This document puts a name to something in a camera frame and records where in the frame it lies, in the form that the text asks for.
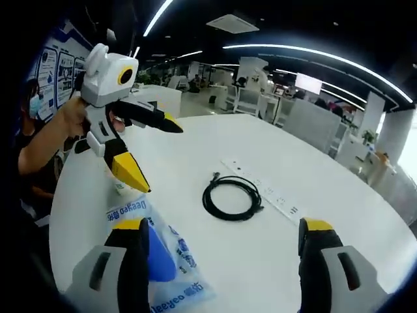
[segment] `power strip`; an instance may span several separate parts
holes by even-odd
[[[233,171],[237,176],[241,176],[248,181],[251,181],[256,188],[258,188],[259,194],[287,217],[296,226],[299,225],[300,219],[304,217],[304,212],[291,203],[290,200],[280,194],[275,188],[271,187],[266,179],[260,179],[251,171],[248,167],[243,166],[238,160],[222,160],[222,163]]]

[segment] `white robot head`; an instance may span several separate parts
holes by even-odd
[[[135,82],[138,61],[97,44],[89,54],[81,97],[96,108],[127,97]]]

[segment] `potted plant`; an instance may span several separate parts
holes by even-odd
[[[373,143],[375,140],[375,134],[370,130],[365,130],[362,134],[362,138],[364,139],[364,145],[367,145],[369,143]]]

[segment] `ceiling light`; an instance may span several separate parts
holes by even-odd
[[[392,82],[387,80],[386,78],[382,77],[381,75],[373,72],[372,70],[368,69],[367,67],[364,67],[363,65],[360,65],[358,63],[352,62],[348,59],[344,59],[342,57],[338,57],[337,55],[322,52],[319,50],[313,50],[313,49],[307,49],[302,47],[296,47],[296,46],[286,46],[283,44],[237,44],[233,46],[224,46],[223,49],[235,49],[235,48],[252,48],[252,47],[261,47],[261,48],[283,48],[283,49],[291,49],[291,50],[298,50],[298,51],[304,51],[304,52],[310,52],[315,53],[319,55],[323,55],[325,57],[329,57],[344,63],[347,63],[349,65],[352,65],[353,67],[359,68],[360,70],[363,70],[364,72],[367,72],[368,74],[372,75],[375,78],[378,78],[380,81],[384,82],[386,85],[390,86],[392,89],[397,91],[405,100],[407,100],[409,103],[412,103],[412,99],[399,87],[395,86]]]
[[[187,54],[184,54],[184,55],[182,55],[182,56],[180,56],[180,57],[188,57],[189,55],[199,54],[199,53],[201,53],[201,52],[203,52],[203,51],[196,51],[196,52],[192,52],[192,53],[187,53]]]
[[[275,70],[276,72],[287,73],[292,75],[297,75],[295,72],[290,72],[289,70],[279,70],[278,68]]]
[[[140,49],[141,47],[136,47],[136,50],[135,50],[135,54],[133,54],[133,58],[135,59],[136,58],[136,56],[137,56],[137,53],[139,52],[139,49]]]
[[[158,12],[155,14],[154,18],[149,23],[148,28],[146,28],[146,31],[143,34],[144,37],[146,37],[149,34],[152,27],[154,27],[156,21],[158,21],[158,18],[161,17],[162,13],[164,13],[164,11],[167,9],[167,7],[171,4],[172,1],[174,0],[166,0],[165,3],[159,8]]]
[[[214,67],[239,67],[239,64],[215,64]]]
[[[335,89],[339,89],[340,91],[343,91],[344,93],[347,93],[348,95],[350,95],[352,97],[355,97],[358,100],[361,100],[363,103],[366,103],[367,102],[365,99],[362,99],[361,97],[358,97],[358,96],[354,95],[353,93],[348,92],[348,90],[344,90],[344,89],[342,89],[342,88],[340,88],[338,86],[332,85],[331,83],[326,83],[326,82],[323,82],[323,83],[325,85],[328,85],[328,86],[333,87]]]
[[[353,106],[356,106],[361,111],[365,111],[365,109],[363,107],[361,107],[361,106],[357,105],[356,103],[353,103],[352,101],[347,100],[346,98],[343,98],[342,96],[339,96],[339,95],[337,95],[337,94],[335,94],[335,93],[333,93],[329,90],[326,90],[326,89],[322,88],[321,91],[324,91],[325,93],[328,93],[329,95],[335,96],[336,98],[339,98],[339,99],[341,99],[345,102],[348,102],[348,103],[352,104]]]

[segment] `poster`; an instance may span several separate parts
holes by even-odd
[[[28,76],[39,83],[42,105],[38,118],[49,121],[69,99],[92,48],[69,21],[54,30]]]

